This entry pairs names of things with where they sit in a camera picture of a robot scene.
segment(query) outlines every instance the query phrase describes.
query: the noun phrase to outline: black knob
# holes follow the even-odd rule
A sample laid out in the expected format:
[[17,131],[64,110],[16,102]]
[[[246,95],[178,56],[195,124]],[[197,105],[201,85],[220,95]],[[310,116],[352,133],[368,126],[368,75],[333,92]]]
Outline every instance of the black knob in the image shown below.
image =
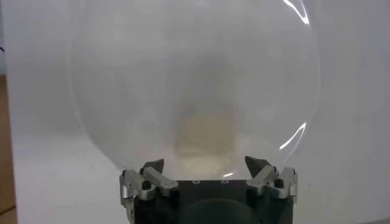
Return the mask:
[[274,180],[274,186],[276,188],[284,188],[285,187],[285,182],[282,179],[277,178],[276,180]]
[[142,182],[142,190],[149,190],[150,188],[152,188],[151,182],[147,180]]

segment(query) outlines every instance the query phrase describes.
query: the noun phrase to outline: transparent balloon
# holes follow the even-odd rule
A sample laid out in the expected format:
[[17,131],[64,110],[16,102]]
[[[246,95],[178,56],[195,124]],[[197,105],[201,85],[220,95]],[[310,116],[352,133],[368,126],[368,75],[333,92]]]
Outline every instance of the transparent balloon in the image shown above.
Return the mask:
[[301,1],[86,0],[72,43],[77,113],[119,169],[165,159],[178,180],[279,169],[315,109],[317,51]]

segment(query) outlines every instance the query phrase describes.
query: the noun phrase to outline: wooden surface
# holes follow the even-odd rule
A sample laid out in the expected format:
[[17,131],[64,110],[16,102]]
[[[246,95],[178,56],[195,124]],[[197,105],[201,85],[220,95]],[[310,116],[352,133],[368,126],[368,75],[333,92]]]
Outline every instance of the wooden surface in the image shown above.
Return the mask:
[[16,209],[0,216],[0,224],[16,224]]
[[0,75],[0,224],[16,223],[7,82]]

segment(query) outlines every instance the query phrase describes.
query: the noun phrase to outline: white backdrop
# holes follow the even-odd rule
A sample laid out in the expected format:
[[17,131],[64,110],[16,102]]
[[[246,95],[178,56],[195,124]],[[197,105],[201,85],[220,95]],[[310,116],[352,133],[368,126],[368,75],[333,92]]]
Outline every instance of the white backdrop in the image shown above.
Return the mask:
[[[79,0],[3,0],[18,220],[127,223],[114,165],[81,131],[66,78]],[[298,223],[390,216],[390,3],[307,0],[319,108],[289,161]]]

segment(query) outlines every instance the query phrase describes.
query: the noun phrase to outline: white wall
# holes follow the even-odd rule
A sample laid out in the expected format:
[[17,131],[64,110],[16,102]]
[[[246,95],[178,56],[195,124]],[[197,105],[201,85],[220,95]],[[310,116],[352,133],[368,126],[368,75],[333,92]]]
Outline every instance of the white wall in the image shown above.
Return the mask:
[[[4,36],[2,30],[2,13],[0,4],[0,46],[4,48]],[[0,74],[5,74],[5,53],[0,51]]]

